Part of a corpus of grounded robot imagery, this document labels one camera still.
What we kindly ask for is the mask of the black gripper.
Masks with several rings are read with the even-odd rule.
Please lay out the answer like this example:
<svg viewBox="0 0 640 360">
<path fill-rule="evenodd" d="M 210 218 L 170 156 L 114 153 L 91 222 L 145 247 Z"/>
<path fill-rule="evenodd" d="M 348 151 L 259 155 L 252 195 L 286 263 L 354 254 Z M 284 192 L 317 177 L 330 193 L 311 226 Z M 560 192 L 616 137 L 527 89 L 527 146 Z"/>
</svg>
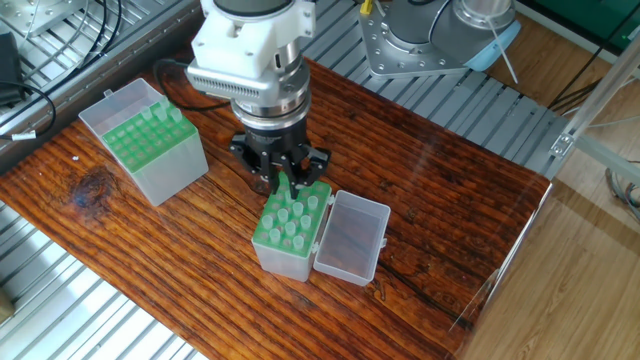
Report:
<svg viewBox="0 0 640 360">
<path fill-rule="evenodd" d="M 299 195 L 300 187 L 313 185 L 328 169 L 331 152 L 311 145 L 307 119 L 277 130 L 249 125 L 244 130 L 232 137 L 230 151 L 247 171 L 268 184 L 271 194 L 279 191 L 281 169 L 287 175 L 292 197 Z"/>
</svg>

